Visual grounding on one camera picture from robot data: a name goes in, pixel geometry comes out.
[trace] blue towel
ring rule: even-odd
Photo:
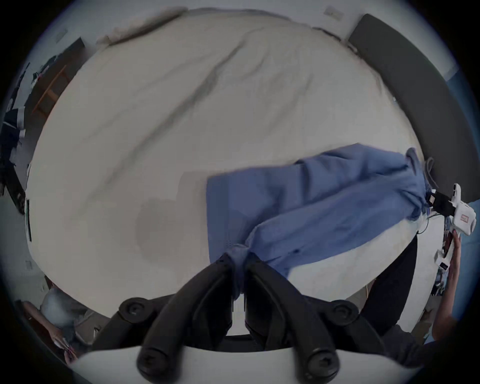
[[[361,144],[216,175],[206,189],[210,262],[227,252],[239,290],[248,252],[287,276],[416,220],[429,189],[413,148],[404,156]]]

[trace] bed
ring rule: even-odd
[[[380,75],[349,48],[268,14],[187,12],[97,52],[59,98],[29,175],[30,252],[61,289],[111,316],[127,298],[176,292],[209,264],[209,175],[353,143],[414,147],[423,160]],[[344,299],[421,225],[402,221],[288,278],[303,294]],[[424,286],[442,236],[435,223],[429,233]]]

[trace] clothing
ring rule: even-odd
[[[63,337],[75,349],[77,357],[88,351],[88,346],[75,334],[75,325],[83,319],[87,310],[87,307],[55,286],[48,291],[40,306],[42,315],[61,329]]]
[[[82,319],[88,308],[73,299],[61,289],[52,287],[43,299],[40,312],[54,326],[60,329],[72,328]]]
[[[373,283],[361,315],[382,337],[387,355],[406,367],[428,363],[438,350],[434,341],[419,345],[396,323],[400,319],[413,280],[417,260],[417,236]]]
[[[208,179],[210,262],[253,252],[284,276],[290,268],[356,248],[427,209],[428,183],[413,148],[404,156],[349,145],[284,167]]]

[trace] stain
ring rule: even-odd
[[[135,237],[142,257],[169,270],[176,270],[178,266],[183,238],[183,224],[176,205],[173,200],[148,199],[142,204],[135,223]]]
[[[169,270],[183,285],[206,267],[205,186],[208,172],[184,172],[176,200],[147,199],[135,222],[135,239],[141,257],[152,268]]]

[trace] wire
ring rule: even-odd
[[[430,223],[430,218],[431,218],[431,217],[441,216],[441,215],[442,215],[442,214],[437,213],[437,214],[435,214],[435,215],[428,216],[428,217],[427,217],[427,226],[425,227],[425,229],[424,229],[422,232],[417,232],[417,235],[421,235],[423,232],[425,232],[425,231],[427,230],[427,228],[428,228],[428,223]]]

